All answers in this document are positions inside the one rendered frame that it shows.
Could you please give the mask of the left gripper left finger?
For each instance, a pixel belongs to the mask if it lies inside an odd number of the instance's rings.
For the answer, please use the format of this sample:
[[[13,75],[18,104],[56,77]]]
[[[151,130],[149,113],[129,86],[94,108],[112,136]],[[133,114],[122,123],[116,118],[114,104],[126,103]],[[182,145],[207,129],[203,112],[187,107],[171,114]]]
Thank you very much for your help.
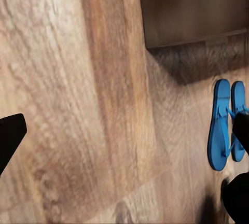
[[[0,119],[0,175],[27,133],[23,113]]]

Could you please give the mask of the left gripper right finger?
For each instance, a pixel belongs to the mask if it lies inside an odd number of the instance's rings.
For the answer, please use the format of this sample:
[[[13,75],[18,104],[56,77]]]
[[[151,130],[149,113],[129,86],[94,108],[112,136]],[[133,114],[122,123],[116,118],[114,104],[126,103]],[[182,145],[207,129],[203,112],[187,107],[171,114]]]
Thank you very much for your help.
[[[249,115],[237,114],[233,121],[231,132],[239,139],[249,155]]]

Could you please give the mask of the sandal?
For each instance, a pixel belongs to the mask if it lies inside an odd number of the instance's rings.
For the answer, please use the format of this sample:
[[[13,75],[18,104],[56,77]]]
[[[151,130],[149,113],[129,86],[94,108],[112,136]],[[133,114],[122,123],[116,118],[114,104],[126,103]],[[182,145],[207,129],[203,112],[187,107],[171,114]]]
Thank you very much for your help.
[[[233,142],[229,149],[228,114],[230,114],[233,121],[235,119],[233,113],[229,110],[230,92],[229,81],[227,79],[218,80],[215,89],[214,113],[209,139],[210,164],[216,171],[224,169],[234,144]]]
[[[237,114],[249,115],[249,110],[247,110],[245,106],[245,86],[243,82],[237,81],[232,85],[231,98],[232,98],[232,112],[234,117],[236,117]],[[231,153],[235,162],[240,162],[245,154],[245,148],[242,146],[237,137],[235,140],[235,137],[236,137],[235,134],[232,133],[231,145],[233,142],[234,144],[231,149]]]

